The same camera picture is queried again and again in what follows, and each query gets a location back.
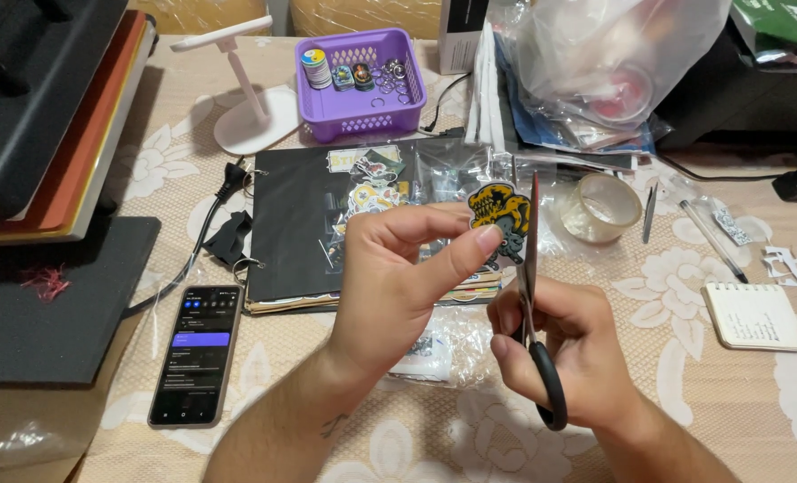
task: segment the black cable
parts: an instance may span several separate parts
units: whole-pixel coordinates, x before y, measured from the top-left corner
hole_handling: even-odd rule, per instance
[[[159,302],[169,295],[171,291],[178,288],[178,285],[180,285],[183,280],[186,280],[187,275],[189,275],[189,271],[192,270],[193,265],[196,264],[198,254],[201,251],[201,246],[204,244],[204,238],[208,235],[210,222],[213,221],[216,211],[220,209],[220,206],[223,203],[231,198],[231,195],[234,194],[234,192],[237,192],[243,187],[243,179],[246,177],[246,171],[240,167],[241,163],[243,163],[243,157],[240,157],[236,164],[232,164],[231,162],[226,164],[225,181],[222,183],[220,191],[216,192],[216,199],[213,201],[213,204],[210,205],[208,215],[204,217],[204,223],[201,225],[201,232],[199,232],[198,238],[196,239],[196,246],[193,247],[192,253],[189,254],[189,259],[183,268],[178,272],[178,275],[176,275],[174,279],[168,282],[168,284],[160,289],[157,293],[139,303],[136,303],[134,306],[125,309],[121,314],[122,319],[126,319],[139,312],[142,312],[154,303]]]
[[[661,153],[658,153],[658,157],[673,168],[678,169],[682,173],[687,174],[697,181],[764,181],[775,180],[782,176],[782,174],[763,174],[760,176],[703,176],[683,167],[681,164],[673,161],[669,157],[662,155]]]
[[[435,126],[437,126],[437,118],[440,116],[440,103],[443,102],[443,96],[446,95],[451,88],[455,87],[455,84],[465,80],[469,76],[470,74],[464,74],[463,76],[460,76],[459,78],[452,81],[452,83],[449,84],[447,88],[440,93],[440,97],[437,99],[437,106],[435,107],[435,120],[431,121],[431,124],[429,124],[427,127],[423,127],[422,129],[424,131],[432,132],[435,130]]]

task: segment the forearm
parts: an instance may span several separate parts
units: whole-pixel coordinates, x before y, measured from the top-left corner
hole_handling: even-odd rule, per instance
[[[736,483],[704,445],[645,396],[617,427],[596,430],[618,483]]]
[[[205,483],[315,480],[351,413],[374,381],[348,381],[318,349],[232,423]]]

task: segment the purple basket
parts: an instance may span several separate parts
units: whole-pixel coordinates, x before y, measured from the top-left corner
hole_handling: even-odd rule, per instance
[[[408,96],[410,102],[402,104],[398,93],[381,93],[375,87],[368,92],[356,89],[338,92],[335,86],[312,89],[300,57],[309,49],[321,49],[327,56],[329,69],[337,65],[353,66],[365,62],[373,69],[388,59],[398,59],[407,68]],[[297,101],[299,112],[306,120],[311,133],[321,143],[328,143],[340,134],[393,130],[413,131],[419,127],[422,106],[425,106],[425,84],[416,65],[410,36],[401,28],[381,28],[351,34],[304,38],[297,44]],[[379,97],[385,104],[371,106]]]

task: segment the smartphone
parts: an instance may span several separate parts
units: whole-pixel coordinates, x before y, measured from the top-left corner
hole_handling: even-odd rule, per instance
[[[155,429],[209,428],[220,421],[241,288],[190,286],[183,291],[147,423]]]

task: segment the yellow monster sticker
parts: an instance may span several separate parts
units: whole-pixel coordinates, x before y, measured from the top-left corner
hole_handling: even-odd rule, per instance
[[[499,271],[506,265],[524,263],[524,239],[530,230],[530,200],[518,194],[511,183],[496,181],[471,193],[467,204],[474,214],[469,222],[471,228],[497,225],[503,232],[502,244],[485,266]]]

